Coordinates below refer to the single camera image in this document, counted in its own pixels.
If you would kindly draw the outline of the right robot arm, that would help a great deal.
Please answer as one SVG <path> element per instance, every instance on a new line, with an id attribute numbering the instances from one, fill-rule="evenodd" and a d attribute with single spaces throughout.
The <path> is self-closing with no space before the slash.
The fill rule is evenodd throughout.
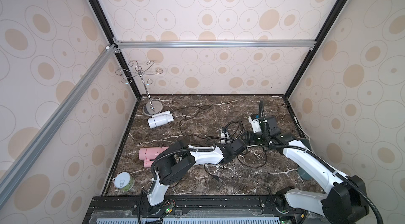
<path id="1" fill-rule="evenodd" d="M 383 218 L 366 193 L 365 182 L 358 176 L 329 165 L 291 133 L 282 133 L 274 116 L 266 116 L 264 102 L 259 102 L 258 113 L 249 118 L 256 141 L 264 148 L 278 151 L 294 161 L 323 189 L 323 193 L 286 187 L 277 192 L 276 209 L 280 213 L 299 208 L 325 217 L 332 224 L 355 224 L 370 212 L 377 223 Z"/>

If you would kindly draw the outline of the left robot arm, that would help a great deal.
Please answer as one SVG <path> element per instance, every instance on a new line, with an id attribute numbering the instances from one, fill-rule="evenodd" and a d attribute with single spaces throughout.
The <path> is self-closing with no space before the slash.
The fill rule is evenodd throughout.
<path id="1" fill-rule="evenodd" d="M 151 164 L 152 184 L 147 192 L 150 206 L 163 203 L 171 184 L 180 181 L 194 166 L 227 164 L 241 155 L 247 147 L 243 140 L 235 139 L 226 144 L 215 143 L 211 147 L 196 147 L 180 140 L 162 153 Z"/>

